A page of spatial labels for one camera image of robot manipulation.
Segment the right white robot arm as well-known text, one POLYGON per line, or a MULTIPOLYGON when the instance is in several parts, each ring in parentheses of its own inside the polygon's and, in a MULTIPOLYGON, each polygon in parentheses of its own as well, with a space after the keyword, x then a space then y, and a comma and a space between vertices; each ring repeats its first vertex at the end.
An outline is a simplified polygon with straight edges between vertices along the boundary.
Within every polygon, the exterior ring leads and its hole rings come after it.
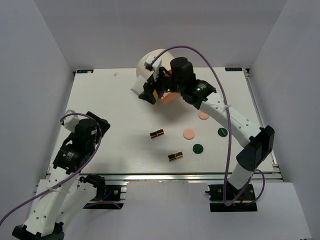
POLYGON ((132 91, 152 105, 164 94, 178 93, 197 110, 209 115, 226 128, 242 146, 236 156, 236 167, 227 179, 226 195, 236 200, 244 193, 244 185, 273 150, 275 131, 269 125, 260 127, 227 105, 220 93, 207 81, 197 79, 193 65, 185 57, 173 58, 170 70, 162 60, 149 55, 143 66, 150 71, 148 78, 137 76, 132 91))

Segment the orange top drawer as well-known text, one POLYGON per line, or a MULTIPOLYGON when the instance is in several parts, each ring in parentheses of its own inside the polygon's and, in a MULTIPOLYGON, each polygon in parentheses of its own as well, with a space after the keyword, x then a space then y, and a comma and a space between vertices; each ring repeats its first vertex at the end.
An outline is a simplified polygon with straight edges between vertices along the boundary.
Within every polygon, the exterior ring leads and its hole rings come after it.
POLYGON ((172 91, 165 91, 160 98, 160 103, 161 104, 167 104, 181 96, 180 93, 178 92, 172 92, 172 91))

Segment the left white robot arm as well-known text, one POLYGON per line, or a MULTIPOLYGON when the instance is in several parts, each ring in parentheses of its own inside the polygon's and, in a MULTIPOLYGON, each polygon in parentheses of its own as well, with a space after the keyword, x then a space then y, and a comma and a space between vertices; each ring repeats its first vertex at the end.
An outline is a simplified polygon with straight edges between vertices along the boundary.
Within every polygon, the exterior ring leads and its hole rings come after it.
POLYGON ((70 134, 54 158, 44 194, 28 219, 14 227, 12 236, 19 240, 62 240, 68 224, 92 199, 105 196, 105 179, 97 174, 81 177, 80 187, 66 200, 69 190, 92 160, 111 125, 92 112, 68 112, 60 124, 70 134))

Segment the black gold lipstick case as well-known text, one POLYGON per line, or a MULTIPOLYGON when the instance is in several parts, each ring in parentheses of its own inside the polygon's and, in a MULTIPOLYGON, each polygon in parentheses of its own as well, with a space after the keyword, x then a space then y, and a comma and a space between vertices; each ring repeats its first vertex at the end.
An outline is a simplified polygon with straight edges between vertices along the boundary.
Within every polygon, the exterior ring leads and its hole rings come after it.
POLYGON ((154 132, 151 132, 149 135, 150 135, 150 138, 153 139, 153 138, 162 136, 164 134, 165 134, 164 130, 163 129, 159 129, 159 130, 156 130, 154 132))
POLYGON ((176 152, 176 153, 173 153, 173 154, 168 155, 168 160, 169 160, 170 162, 172 162, 172 161, 175 161, 175 160, 177 160, 177 159, 182 158, 183 156, 184 156, 183 152, 182 152, 182 151, 179 151, 179 152, 176 152))

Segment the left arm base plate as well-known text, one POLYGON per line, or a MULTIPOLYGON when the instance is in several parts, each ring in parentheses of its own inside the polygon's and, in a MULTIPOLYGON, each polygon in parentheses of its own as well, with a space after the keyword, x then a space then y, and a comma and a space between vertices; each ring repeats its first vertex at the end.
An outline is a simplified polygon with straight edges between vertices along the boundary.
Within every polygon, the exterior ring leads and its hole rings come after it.
POLYGON ((121 210, 127 194, 125 183, 107 182, 96 196, 85 204, 83 209, 91 210, 121 210))

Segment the yellow drawer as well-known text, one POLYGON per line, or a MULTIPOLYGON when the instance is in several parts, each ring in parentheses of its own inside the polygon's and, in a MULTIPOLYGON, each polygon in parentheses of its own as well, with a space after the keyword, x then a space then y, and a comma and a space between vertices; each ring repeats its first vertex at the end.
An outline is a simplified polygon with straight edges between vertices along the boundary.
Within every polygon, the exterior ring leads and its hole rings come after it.
POLYGON ((155 99, 159 98, 158 92, 156 90, 153 91, 152 95, 154 96, 155 99))

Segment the white square makeup pad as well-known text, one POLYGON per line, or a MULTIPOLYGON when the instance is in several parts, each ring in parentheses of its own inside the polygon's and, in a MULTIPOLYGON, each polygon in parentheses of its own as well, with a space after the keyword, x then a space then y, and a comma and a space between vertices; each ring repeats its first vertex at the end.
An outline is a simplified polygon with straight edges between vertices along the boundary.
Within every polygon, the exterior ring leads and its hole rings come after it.
POLYGON ((134 94, 136 94, 137 96, 139 96, 140 94, 142 94, 144 92, 144 84, 146 83, 146 79, 142 76, 139 75, 134 83, 134 85, 132 86, 132 88, 130 89, 134 94))

